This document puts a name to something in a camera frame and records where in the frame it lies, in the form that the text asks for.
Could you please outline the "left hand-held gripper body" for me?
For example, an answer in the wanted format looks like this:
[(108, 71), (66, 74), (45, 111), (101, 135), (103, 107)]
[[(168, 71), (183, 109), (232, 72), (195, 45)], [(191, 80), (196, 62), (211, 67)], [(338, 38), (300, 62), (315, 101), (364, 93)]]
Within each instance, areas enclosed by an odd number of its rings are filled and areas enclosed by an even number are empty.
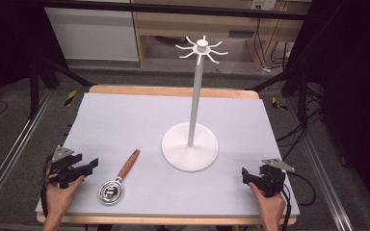
[(62, 146), (57, 146), (50, 158), (50, 171), (47, 179), (47, 184), (57, 183), (61, 189), (66, 189), (71, 182), (74, 182), (78, 175), (71, 163), (74, 155), (72, 149)]

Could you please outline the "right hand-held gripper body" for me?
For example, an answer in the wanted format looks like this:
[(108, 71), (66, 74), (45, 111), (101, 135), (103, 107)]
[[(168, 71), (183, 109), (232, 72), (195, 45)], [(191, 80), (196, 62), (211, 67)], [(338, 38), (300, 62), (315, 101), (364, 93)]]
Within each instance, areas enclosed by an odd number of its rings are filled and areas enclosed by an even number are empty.
[(263, 183), (259, 189), (265, 193), (266, 197), (271, 197), (283, 190), (286, 173), (295, 172), (296, 170), (279, 158), (265, 159), (262, 163), (269, 166), (269, 173), (260, 173)]

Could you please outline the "metal strainer spoon wooden handle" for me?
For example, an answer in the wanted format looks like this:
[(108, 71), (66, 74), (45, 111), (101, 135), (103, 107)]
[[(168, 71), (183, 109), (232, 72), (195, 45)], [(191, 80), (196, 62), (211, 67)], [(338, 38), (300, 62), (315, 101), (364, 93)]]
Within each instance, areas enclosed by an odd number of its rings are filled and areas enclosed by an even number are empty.
[(141, 151), (135, 149), (134, 152), (127, 159), (115, 180), (105, 182), (98, 190), (98, 198), (101, 203), (105, 205), (112, 205), (117, 203), (123, 194), (122, 180), (125, 178), (131, 167), (134, 166)]

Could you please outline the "white hook rack stand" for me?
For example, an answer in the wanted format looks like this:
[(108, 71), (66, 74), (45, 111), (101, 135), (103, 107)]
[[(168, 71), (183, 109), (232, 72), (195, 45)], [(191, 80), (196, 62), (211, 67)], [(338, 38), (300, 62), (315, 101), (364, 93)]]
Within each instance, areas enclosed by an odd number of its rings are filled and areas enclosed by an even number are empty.
[(219, 153), (219, 142), (216, 135), (203, 124), (197, 123), (198, 106), (201, 97), (201, 83), (204, 70), (205, 58), (217, 64), (211, 54), (219, 56), (227, 55), (227, 52), (217, 52), (214, 47), (222, 43), (210, 44), (206, 36), (191, 41), (186, 40), (190, 46), (176, 45), (181, 50), (189, 50), (190, 53), (180, 56), (187, 59), (193, 55), (197, 57), (194, 72), (194, 85), (192, 89), (192, 107), (190, 121), (174, 125), (164, 135), (161, 148), (165, 159), (175, 168), (186, 172), (197, 172), (211, 166)]

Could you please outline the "person's right hand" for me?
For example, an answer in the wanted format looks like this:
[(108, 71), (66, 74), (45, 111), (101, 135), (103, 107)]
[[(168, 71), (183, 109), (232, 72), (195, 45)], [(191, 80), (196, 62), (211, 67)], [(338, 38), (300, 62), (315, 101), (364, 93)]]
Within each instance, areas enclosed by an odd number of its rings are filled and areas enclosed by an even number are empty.
[(279, 224), (282, 213), (286, 206), (282, 196), (277, 193), (272, 197), (265, 197), (261, 190), (258, 189), (254, 183), (249, 183), (249, 187), (251, 188), (251, 191), (257, 200), (259, 214), (263, 224), (265, 222), (277, 222)]

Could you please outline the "person's left hand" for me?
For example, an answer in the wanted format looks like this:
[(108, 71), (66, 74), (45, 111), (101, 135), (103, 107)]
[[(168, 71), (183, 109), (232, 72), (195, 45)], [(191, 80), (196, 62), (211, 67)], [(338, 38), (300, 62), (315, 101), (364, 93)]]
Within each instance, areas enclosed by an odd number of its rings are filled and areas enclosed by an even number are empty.
[(76, 181), (66, 189), (58, 188), (54, 183), (46, 187), (47, 218), (46, 222), (58, 225), (69, 207), (74, 193), (85, 181), (85, 176), (79, 176)]

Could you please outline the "yellow black floor tape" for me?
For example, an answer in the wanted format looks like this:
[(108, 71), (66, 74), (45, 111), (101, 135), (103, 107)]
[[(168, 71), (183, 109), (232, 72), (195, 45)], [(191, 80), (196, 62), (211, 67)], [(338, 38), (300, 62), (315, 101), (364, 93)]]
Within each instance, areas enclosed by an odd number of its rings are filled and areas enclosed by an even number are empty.
[(68, 93), (68, 95), (66, 97), (66, 101), (65, 101), (65, 106), (70, 106), (71, 105), (71, 102), (72, 102), (73, 98), (75, 97), (76, 93), (77, 93), (77, 90), (71, 90)]
[(285, 105), (280, 105), (278, 103), (278, 99), (276, 97), (272, 97), (272, 107), (273, 108), (277, 108), (277, 109), (280, 109), (282, 111), (288, 111), (288, 107), (285, 106)]

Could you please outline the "black metal stand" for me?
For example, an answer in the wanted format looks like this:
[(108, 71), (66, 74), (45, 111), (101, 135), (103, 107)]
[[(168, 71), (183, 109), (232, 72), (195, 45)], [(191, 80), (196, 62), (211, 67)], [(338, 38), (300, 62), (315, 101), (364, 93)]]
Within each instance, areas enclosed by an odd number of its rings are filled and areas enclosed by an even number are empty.
[(40, 107), (39, 80), (42, 80), (48, 89), (56, 89), (60, 85), (60, 82), (55, 75), (56, 71), (63, 73), (66, 77), (84, 87), (94, 86), (93, 82), (90, 82), (72, 72), (67, 66), (58, 64), (48, 58), (34, 58), (30, 64), (29, 75), (31, 100), (30, 118), (34, 117), (38, 113)]
[(306, 113), (306, 96), (308, 93), (308, 76), (304, 70), (289, 69), (280, 74), (264, 81), (257, 86), (248, 88), (248, 90), (260, 92), (276, 82), (284, 81), (281, 89), (283, 96), (290, 97), (295, 91), (298, 92), (298, 109), (297, 117), (300, 123), (307, 124), (308, 118)]

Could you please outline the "white cabinet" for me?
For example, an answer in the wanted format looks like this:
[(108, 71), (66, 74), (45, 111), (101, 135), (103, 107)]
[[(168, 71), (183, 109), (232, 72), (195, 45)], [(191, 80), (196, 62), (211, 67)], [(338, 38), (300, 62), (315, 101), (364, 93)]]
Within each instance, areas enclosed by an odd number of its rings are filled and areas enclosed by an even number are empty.
[(132, 14), (94, 10), (46, 8), (68, 60), (139, 60)]

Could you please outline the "black curtain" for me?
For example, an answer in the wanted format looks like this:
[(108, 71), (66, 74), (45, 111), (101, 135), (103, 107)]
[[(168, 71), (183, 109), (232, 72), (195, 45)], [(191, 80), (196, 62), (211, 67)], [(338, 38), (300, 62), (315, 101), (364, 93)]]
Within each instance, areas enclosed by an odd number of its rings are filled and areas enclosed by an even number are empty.
[(66, 59), (45, 8), (27, 0), (0, 0), (0, 88), (26, 78), (36, 66), (49, 88), (59, 82), (48, 59), (66, 66)]
[(322, 85), (338, 145), (370, 194), (370, 0), (311, 0), (287, 69)]

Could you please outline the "metal floor rail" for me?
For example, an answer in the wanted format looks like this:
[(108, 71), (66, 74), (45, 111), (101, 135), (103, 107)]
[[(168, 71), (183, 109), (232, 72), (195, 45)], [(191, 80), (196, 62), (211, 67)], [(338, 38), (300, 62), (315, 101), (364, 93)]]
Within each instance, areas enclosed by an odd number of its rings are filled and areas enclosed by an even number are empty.
[(18, 157), (22, 153), (29, 139), (32, 137), (53, 94), (54, 94), (53, 90), (45, 90), (43, 92), (42, 97), (39, 100), (36, 112), (31, 118), (27, 120), (21, 132), (17, 136), (15, 142), (11, 146), (11, 149), (7, 153), (5, 159), (3, 160), (2, 164), (0, 165), (0, 191), (3, 185), (5, 184), (9, 174), (11, 173), (14, 165), (16, 164)]
[(320, 185), (320, 189), (330, 209), (330, 214), (338, 231), (354, 231), (354, 227), (341, 203), (338, 193), (333, 186), (318, 153), (309, 135), (304, 136), (304, 146), (313, 168), (314, 174)]

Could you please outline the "wall power socket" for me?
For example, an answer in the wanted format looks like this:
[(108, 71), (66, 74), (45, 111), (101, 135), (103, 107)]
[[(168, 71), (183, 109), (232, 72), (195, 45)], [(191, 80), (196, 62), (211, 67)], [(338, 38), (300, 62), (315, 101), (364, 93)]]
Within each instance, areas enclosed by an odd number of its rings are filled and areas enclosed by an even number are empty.
[(252, 0), (251, 9), (260, 11), (272, 11), (277, 0)]

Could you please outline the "black frame bar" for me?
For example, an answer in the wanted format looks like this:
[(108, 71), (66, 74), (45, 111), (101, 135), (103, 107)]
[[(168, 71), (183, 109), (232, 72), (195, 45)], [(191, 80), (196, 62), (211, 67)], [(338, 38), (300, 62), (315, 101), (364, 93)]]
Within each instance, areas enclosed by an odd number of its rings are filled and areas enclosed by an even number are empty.
[(268, 18), (287, 20), (306, 20), (307, 13), (288, 13), (275, 11), (238, 10), (213, 7), (194, 7), (158, 4), (113, 3), (81, 0), (37, 0), (37, 3), (49, 8), (99, 10), (135, 13), (177, 13), (192, 15), (232, 16), (245, 18)]

